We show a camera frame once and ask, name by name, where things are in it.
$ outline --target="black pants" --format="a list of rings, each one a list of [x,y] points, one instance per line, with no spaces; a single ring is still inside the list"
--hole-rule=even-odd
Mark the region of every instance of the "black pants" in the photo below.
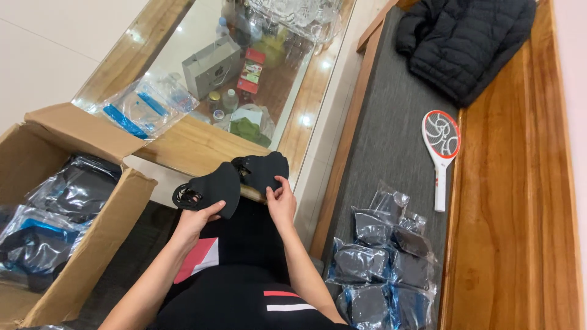
[[[170,237],[177,226],[180,215],[181,210],[177,210]],[[275,282],[289,285],[284,244],[273,220],[271,220],[267,205],[241,197],[237,210],[230,220],[212,221],[200,233],[200,238],[213,237],[218,237],[220,265],[261,267],[271,273]],[[161,308],[178,294],[191,287],[198,280],[198,277],[207,270],[202,270],[181,283],[173,284]]]

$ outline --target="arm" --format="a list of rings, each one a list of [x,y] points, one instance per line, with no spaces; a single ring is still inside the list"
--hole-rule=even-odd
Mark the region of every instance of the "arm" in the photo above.
[[[218,219],[223,207],[220,201],[200,211],[184,210],[177,228],[165,247],[141,275],[139,280],[110,311],[99,330],[142,330],[155,319],[155,315],[181,264],[200,237],[208,221]]]
[[[275,192],[267,187],[269,213],[284,242],[285,259],[288,263],[289,280],[292,288],[310,305],[334,323],[346,324],[340,317],[332,297],[316,271],[294,228],[296,200],[287,179],[276,176],[282,187]]]

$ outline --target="glass table top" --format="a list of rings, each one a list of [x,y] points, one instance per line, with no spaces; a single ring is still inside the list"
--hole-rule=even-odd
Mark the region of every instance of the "glass table top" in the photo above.
[[[190,116],[276,150],[314,43],[239,3],[195,1],[149,70],[200,101]]]

